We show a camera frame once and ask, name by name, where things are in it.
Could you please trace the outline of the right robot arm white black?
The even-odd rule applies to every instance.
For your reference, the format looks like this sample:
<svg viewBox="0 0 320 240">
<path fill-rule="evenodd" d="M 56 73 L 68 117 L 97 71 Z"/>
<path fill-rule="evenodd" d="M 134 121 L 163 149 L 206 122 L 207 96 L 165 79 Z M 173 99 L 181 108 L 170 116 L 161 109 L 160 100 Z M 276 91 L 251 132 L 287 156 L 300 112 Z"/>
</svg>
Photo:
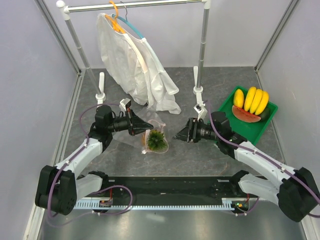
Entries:
<svg viewBox="0 0 320 240">
<path fill-rule="evenodd" d="M 229 184 L 233 196 L 240 197 L 246 193 L 260 197 L 278 206 L 294 222 L 310 216 L 312 210 L 319 206 L 320 191 L 308 169 L 295 169 L 257 149 L 232 130 L 224 112 L 212 112 L 209 120 L 205 123 L 202 119 L 189 118 L 173 138 L 187 143 L 197 143 L 201 139 L 214 141 L 222 153 L 262 176 L 256 177 L 244 170 L 237 172 Z"/>
</svg>

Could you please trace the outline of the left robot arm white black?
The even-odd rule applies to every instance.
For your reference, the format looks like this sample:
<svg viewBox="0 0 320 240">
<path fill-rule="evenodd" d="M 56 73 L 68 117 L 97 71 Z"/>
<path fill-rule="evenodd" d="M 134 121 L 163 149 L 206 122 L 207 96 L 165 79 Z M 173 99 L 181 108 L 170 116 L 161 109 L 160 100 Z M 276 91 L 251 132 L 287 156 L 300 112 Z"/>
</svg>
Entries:
<svg viewBox="0 0 320 240">
<path fill-rule="evenodd" d="M 135 136 L 154 128 L 137 116 L 129 103 L 119 115 L 106 104 L 97 104 L 94 109 L 94 122 L 83 143 L 63 161 L 41 169 L 34 200 L 37 207 L 66 216 L 82 198 L 90 194 L 106 196 L 110 191 L 109 183 L 104 181 L 106 174 L 97 171 L 80 176 L 81 172 L 108 148 L 114 133 L 125 131 Z"/>
</svg>

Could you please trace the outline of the clear zip top bag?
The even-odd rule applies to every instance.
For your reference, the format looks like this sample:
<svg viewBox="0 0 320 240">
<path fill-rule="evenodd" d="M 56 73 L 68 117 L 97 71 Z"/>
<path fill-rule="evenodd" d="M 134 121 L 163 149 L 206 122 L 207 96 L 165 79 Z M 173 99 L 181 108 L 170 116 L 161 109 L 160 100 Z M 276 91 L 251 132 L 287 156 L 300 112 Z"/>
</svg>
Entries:
<svg viewBox="0 0 320 240">
<path fill-rule="evenodd" d="M 169 150 L 169 144 L 166 138 L 166 124 L 156 112 L 149 111 L 146 108 L 139 111 L 137 115 L 147 123 L 153 125 L 153 129 L 149 129 L 135 136 L 129 135 L 127 131 L 121 131 L 115 133 L 113 139 L 140 149 L 142 154 L 166 153 Z"/>
</svg>

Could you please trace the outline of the toy pineapple orange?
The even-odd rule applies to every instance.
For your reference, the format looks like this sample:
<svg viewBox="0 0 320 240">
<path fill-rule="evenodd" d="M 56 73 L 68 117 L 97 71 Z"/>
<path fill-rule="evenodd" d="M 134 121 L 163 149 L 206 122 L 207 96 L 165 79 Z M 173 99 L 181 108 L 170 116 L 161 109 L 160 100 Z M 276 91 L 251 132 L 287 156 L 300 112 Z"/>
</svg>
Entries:
<svg viewBox="0 0 320 240">
<path fill-rule="evenodd" d="M 169 148 L 164 133 L 156 129 L 147 130 L 142 135 L 142 143 L 146 151 L 154 153 L 164 153 Z"/>
</svg>

